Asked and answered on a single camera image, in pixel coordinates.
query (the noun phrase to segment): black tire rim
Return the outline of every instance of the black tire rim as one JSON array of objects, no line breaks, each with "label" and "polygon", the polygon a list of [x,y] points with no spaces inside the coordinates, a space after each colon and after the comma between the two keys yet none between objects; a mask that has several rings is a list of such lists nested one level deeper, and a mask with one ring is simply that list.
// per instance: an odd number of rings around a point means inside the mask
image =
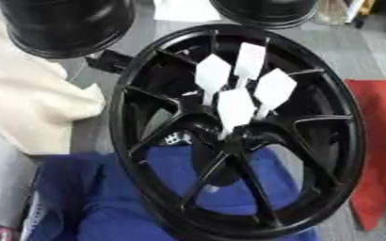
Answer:
[{"label": "black tire rim", "polygon": [[[267,38],[263,73],[274,68],[321,71],[295,75],[298,88],[276,114],[237,128],[227,141],[218,142],[221,126],[215,110],[182,96],[197,89],[195,65],[210,53],[234,64],[242,42],[265,45]],[[172,117],[142,138],[144,127],[160,108]],[[122,166],[160,225],[181,240],[263,240],[304,231],[330,217],[350,196],[362,173],[362,118],[348,88],[311,51],[268,31],[232,24],[204,25],[154,42],[134,58],[116,85],[110,114],[110,132]],[[211,146],[215,154],[208,162],[211,165],[198,174],[199,182],[183,197],[163,185],[144,161],[151,146],[180,130],[191,133],[202,146]],[[276,211],[244,155],[269,144],[285,146],[306,167],[299,198]],[[256,200],[255,215],[223,215],[195,205],[210,173],[223,160],[247,184]],[[329,160],[334,160],[330,168],[326,167]]]},{"label": "black tire rim", "polygon": [[303,11],[299,15],[295,14],[292,16],[271,16],[271,12],[265,12],[260,16],[255,16],[240,10],[240,7],[227,8],[227,4],[223,0],[211,0],[211,2],[222,15],[235,22],[249,26],[262,27],[265,29],[282,29],[302,25],[311,20],[317,12],[317,2],[315,2],[311,8],[308,8],[307,11]]}]

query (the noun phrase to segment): floor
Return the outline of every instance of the floor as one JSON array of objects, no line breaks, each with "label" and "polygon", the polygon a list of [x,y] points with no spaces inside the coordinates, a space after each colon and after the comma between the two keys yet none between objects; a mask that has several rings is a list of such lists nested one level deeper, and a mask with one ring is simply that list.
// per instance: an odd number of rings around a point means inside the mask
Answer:
[{"label": "floor", "polygon": [[[129,33],[111,49],[134,56],[146,45],[173,31],[193,24],[155,21],[152,0],[137,0],[137,19]],[[219,23],[230,23],[228,20]],[[325,59],[344,79],[386,79],[386,16],[368,19],[363,30],[352,26],[325,26],[307,23],[300,27],[276,31],[310,48]],[[116,74],[87,68],[82,59],[61,61],[71,81],[85,88],[98,83],[110,98],[119,77]],[[108,133],[107,110],[93,120],[75,124],[72,151],[113,152]],[[386,241],[386,217],[369,233],[360,231],[348,203],[333,217],[317,227],[323,241]]]}]

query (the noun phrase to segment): red cloth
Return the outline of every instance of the red cloth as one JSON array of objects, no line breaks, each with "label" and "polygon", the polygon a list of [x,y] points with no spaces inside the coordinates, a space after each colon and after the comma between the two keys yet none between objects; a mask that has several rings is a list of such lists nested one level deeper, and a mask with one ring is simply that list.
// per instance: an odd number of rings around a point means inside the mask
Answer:
[{"label": "red cloth", "polygon": [[386,80],[346,82],[362,109],[367,132],[366,165],[351,203],[364,229],[371,230],[386,211]]}]

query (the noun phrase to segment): blue fabric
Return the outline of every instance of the blue fabric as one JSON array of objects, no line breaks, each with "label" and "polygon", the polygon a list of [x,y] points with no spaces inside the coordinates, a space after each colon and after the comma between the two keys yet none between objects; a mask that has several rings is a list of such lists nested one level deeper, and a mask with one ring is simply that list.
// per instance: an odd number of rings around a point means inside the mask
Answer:
[{"label": "blue fabric", "polygon": [[[163,182],[179,194],[196,180],[188,147],[153,148],[148,163]],[[269,149],[253,155],[252,167],[276,208],[298,197],[294,180]],[[54,155],[40,167],[36,189],[48,207],[47,216],[30,241],[170,241],[141,206],[115,154]],[[226,214],[254,213],[254,200],[242,181],[217,192],[202,191],[199,205]],[[282,241],[316,241],[313,229],[285,236]]]}]

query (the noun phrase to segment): beige cloth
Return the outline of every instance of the beige cloth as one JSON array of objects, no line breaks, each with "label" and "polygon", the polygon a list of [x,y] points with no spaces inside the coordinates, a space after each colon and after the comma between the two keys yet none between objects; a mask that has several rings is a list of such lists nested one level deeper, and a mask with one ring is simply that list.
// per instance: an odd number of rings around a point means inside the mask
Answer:
[{"label": "beige cloth", "polygon": [[0,22],[0,134],[27,154],[70,152],[72,122],[100,115],[96,85],[80,89],[56,63],[15,47]]}]

